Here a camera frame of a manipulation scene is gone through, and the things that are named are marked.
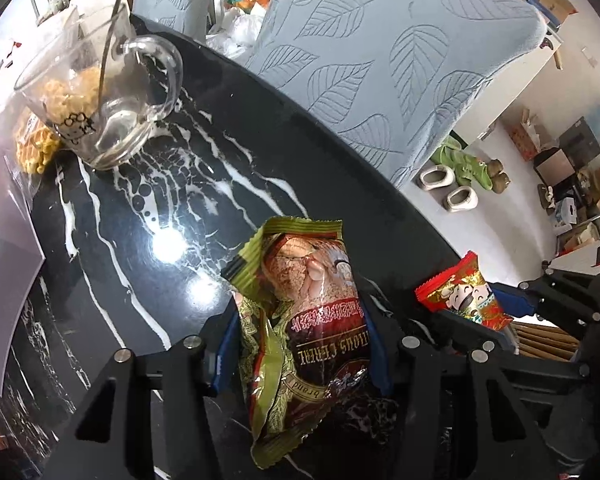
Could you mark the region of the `metal spoon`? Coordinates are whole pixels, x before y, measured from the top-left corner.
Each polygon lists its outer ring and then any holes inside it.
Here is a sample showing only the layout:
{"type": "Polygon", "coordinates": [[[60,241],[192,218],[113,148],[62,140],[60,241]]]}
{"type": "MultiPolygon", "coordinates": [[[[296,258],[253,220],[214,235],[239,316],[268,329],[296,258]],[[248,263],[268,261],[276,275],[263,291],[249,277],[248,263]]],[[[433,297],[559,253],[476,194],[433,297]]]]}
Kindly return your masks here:
{"type": "Polygon", "coordinates": [[[111,38],[112,38],[112,35],[114,34],[114,24],[116,24],[117,15],[120,12],[121,5],[122,5],[122,0],[114,0],[114,5],[112,6],[110,20],[108,21],[104,48],[102,49],[102,62],[100,63],[99,81],[98,81],[98,99],[97,99],[96,110],[99,110],[102,107],[102,95],[104,94],[106,66],[107,66],[107,60],[108,60],[108,56],[109,56],[111,38]]]}

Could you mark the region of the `lavender gift box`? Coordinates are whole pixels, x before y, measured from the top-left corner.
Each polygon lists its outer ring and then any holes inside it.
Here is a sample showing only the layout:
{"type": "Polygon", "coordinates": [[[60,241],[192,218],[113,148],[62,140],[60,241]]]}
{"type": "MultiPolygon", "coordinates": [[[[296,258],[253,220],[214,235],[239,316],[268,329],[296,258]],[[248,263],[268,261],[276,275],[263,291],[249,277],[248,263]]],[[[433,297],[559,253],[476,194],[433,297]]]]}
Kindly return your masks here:
{"type": "Polygon", "coordinates": [[[29,207],[0,147],[0,394],[12,337],[44,259],[29,207]]]}

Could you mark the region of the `white slippers pair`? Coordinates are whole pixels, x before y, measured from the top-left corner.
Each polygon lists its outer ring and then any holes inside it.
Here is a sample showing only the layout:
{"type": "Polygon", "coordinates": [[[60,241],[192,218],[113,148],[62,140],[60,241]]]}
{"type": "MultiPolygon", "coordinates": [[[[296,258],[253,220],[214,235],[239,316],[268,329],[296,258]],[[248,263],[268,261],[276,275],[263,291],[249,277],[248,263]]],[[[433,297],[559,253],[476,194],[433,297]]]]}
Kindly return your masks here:
{"type": "Polygon", "coordinates": [[[478,206],[477,192],[469,185],[458,184],[449,166],[434,165],[423,169],[416,182],[426,192],[445,190],[442,206],[447,212],[470,211],[478,206]]]}

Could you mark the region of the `green brown cereal packet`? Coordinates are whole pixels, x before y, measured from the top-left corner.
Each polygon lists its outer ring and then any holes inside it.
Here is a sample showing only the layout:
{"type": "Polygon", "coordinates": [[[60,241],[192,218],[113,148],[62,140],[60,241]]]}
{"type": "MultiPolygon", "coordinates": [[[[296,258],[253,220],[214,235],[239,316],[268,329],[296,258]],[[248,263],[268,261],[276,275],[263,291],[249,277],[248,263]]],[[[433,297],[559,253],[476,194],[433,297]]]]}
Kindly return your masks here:
{"type": "Polygon", "coordinates": [[[261,469],[298,448],[370,367],[370,331],[339,220],[273,217],[223,270],[261,469]]]}

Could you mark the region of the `red gold candy packet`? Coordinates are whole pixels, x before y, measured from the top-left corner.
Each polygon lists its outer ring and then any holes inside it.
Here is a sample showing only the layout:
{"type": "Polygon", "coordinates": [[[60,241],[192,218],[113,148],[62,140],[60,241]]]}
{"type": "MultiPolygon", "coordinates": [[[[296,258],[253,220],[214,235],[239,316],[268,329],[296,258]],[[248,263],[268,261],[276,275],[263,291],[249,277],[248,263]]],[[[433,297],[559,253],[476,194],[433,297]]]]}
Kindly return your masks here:
{"type": "Polygon", "coordinates": [[[459,263],[418,286],[415,295],[430,312],[450,311],[497,332],[513,321],[480,272],[474,252],[468,252],[459,263]]]}

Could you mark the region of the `packaged waffle snack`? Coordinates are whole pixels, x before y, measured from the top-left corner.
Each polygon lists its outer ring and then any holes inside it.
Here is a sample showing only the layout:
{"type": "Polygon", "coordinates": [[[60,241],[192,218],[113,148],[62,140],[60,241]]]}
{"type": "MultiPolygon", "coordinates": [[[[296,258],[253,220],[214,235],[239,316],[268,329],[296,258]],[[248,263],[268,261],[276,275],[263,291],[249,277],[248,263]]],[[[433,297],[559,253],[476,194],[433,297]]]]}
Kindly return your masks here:
{"type": "Polygon", "coordinates": [[[27,107],[15,130],[16,159],[25,174],[42,174],[60,150],[60,136],[43,124],[27,107]]]}

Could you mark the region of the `glass mug with cartoon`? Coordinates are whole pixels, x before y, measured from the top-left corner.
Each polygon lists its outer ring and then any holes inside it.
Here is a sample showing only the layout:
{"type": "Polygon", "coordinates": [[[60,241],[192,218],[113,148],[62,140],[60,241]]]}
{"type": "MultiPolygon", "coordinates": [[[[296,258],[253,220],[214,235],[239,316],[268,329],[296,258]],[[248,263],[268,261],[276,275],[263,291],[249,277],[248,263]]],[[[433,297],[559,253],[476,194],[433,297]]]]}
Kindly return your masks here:
{"type": "Polygon", "coordinates": [[[30,110],[70,151],[96,170],[131,158],[159,120],[173,111],[184,67],[159,36],[138,36],[120,8],[106,66],[102,107],[98,81],[111,6],[72,18],[38,51],[15,83],[30,110]]]}

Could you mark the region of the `near grey leaf cushion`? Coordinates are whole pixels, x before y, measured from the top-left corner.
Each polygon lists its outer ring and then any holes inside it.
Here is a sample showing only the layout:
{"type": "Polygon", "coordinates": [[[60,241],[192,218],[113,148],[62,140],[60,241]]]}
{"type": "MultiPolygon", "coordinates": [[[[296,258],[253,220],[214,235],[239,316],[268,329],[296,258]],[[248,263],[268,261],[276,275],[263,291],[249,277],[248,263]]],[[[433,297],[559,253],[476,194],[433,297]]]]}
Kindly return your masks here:
{"type": "Polygon", "coordinates": [[[524,0],[271,0],[246,65],[400,185],[545,33],[524,0]]]}

